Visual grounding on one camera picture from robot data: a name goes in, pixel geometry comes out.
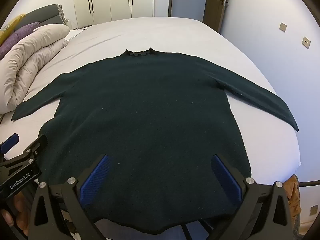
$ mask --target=wardrobe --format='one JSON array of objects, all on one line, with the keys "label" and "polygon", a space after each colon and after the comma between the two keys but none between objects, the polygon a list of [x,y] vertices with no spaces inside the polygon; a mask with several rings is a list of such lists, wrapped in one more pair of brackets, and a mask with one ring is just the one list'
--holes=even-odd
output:
[{"label": "wardrobe", "polygon": [[135,17],[152,17],[154,0],[74,0],[78,27]]}]

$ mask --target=purple pillow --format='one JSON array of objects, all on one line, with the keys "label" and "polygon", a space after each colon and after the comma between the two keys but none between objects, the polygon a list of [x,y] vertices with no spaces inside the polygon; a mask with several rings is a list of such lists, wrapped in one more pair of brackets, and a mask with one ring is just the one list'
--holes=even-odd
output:
[{"label": "purple pillow", "polygon": [[39,23],[40,22],[30,23],[11,34],[0,46],[0,59],[2,59],[9,52],[9,50],[18,43],[18,41],[31,34],[33,30],[37,28]]}]

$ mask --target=brown wooden door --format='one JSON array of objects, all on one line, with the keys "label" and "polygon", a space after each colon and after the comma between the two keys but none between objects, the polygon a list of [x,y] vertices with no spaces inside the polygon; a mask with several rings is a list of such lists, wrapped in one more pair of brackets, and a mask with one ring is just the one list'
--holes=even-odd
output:
[{"label": "brown wooden door", "polygon": [[227,0],[206,0],[203,23],[220,32]]}]

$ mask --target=human hand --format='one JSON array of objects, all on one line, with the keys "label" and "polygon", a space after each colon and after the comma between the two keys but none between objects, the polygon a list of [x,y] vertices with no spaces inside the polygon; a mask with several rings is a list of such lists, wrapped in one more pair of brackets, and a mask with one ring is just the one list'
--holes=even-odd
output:
[{"label": "human hand", "polygon": [[[17,226],[23,231],[23,233],[28,236],[29,233],[29,211],[25,205],[25,198],[21,192],[13,197],[13,204],[17,214]],[[12,227],[14,224],[13,218],[7,210],[0,210],[2,216],[4,217],[7,224]]]}]

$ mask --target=white bed sheet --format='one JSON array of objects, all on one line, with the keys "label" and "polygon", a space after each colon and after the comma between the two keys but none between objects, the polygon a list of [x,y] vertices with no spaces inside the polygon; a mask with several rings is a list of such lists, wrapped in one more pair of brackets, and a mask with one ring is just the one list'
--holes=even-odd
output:
[{"label": "white bed sheet", "polygon": [[[48,85],[59,74],[87,63],[116,57],[126,49],[180,52],[204,58],[249,79],[273,92],[273,88],[239,49],[203,23],[183,18],[134,18],[90,26],[69,41],[35,77],[25,100]],[[286,181],[300,166],[300,153],[294,129],[286,122],[240,101],[227,93],[232,113],[242,134],[252,177],[263,184]],[[59,100],[15,122],[13,112],[0,124],[0,142],[13,133],[19,143],[7,154],[12,158],[38,136],[41,126],[53,118]]]}]

